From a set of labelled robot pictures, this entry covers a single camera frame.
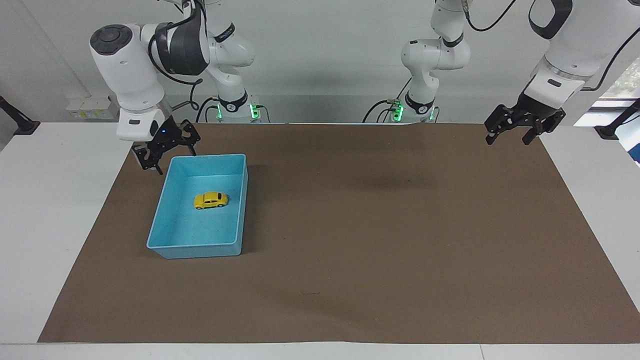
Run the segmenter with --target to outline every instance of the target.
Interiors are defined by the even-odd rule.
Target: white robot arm
[[[402,63],[411,72],[412,80],[402,100],[403,119],[421,122],[429,117],[440,86],[431,71],[462,69],[469,62],[471,50],[464,36],[465,23],[460,0],[436,0],[431,27],[440,38],[413,40],[404,45]]]
[[[554,11],[545,16],[549,1]],[[484,123],[489,145],[518,126],[531,127],[522,139],[527,145],[538,135],[551,133],[565,116],[565,102],[637,33],[640,0],[535,0],[529,22],[551,44],[517,104],[498,106]]]
[[[117,135],[134,142],[144,169],[155,168],[162,154],[176,145],[193,145],[200,137],[187,120],[173,120],[156,71],[179,83],[170,74],[199,75],[205,70],[216,84],[219,116],[229,120],[255,118],[251,97],[242,77],[233,69],[253,63],[251,43],[236,34],[236,28],[221,9],[221,0],[167,0],[179,4],[184,19],[177,23],[109,25],[91,37],[91,52],[107,85],[121,105]]]

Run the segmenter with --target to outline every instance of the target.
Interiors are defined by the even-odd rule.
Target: electrical socket
[[[83,97],[70,99],[67,111],[76,120],[115,120],[118,105],[109,97]]]

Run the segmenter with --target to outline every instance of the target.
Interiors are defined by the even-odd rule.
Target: yellow toy car
[[[209,208],[222,208],[229,203],[229,196],[226,193],[208,192],[196,195],[193,201],[193,207],[202,210]]]

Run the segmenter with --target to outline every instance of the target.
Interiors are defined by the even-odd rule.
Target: blue bin
[[[247,180],[244,154],[173,158],[147,247],[166,259],[240,255]],[[195,209],[205,192],[226,193],[229,204]]]

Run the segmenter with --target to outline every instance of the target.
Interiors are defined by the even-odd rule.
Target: brown paper mat
[[[243,254],[148,250],[164,177],[130,155],[41,342],[640,343],[539,140],[489,147],[482,126],[453,124],[198,130],[199,154],[248,157]]]

